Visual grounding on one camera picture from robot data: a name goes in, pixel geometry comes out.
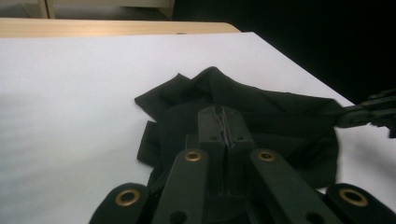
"wooden table edge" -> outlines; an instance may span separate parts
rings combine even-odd
[[[0,37],[240,33],[225,22],[0,19]]]

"crumpled black garment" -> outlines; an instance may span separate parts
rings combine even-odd
[[[333,126],[343,107],[333,99],[263,91],[209,67],[189,79],[178,74],[135,98],[157,122],[148,122],[137,158],[154,170],[151,192],[161,190],[186,134],[197,134],[198,112],[228,106],[241,112],[258,147],[280,153],[313,188],[335,182],[338,143]]]

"black fabric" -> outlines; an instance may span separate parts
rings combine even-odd
[[[154,166],[148,187],[161,190],[186,135],[197,134],[198,112],[228,106],[242,113],[258,147],[279,152],[313,188],[335,181],[338,145],[333,125],[344,108],[333,99],[263,91],[237,83],[216,67],[182,75],[135,98],[149,122],[138,159]]]

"white table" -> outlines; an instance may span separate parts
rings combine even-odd
[[[87,223],[116,186],[146,184],[151,168],[135,157],[149,116],[134,98],[213,65],[351,105],[254,34],[0,39],[1,223]],[[395,211],[395,140],[370,126],[337,133],[339,181]]]

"screw hole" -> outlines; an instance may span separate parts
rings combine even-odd
[[[169,222],[172,224],[183,224],[187,221],[187,214],[185,212],[176,211],[169,217]]]
[[[368,204],[367,198],[354,189],[341,189],[339,194],[344,201],[356,206],[364,207]]]
[[[307,213],[305,218],[312,224],[323,224],[324,223],[323,217],[318,213],[314,213],[314,212]]]
[[[186,161],[199,161],[202,158],[202,155],[197,152],[189,152],[184,156]]]
[[[139,200],[140,192],[137,189],[126,189],[116,197],[116,204],[122,207],[132,205]]]
[[[259,153],[259,159],[262,161],[274,161],[275,155],[268,151],[262,151]]]

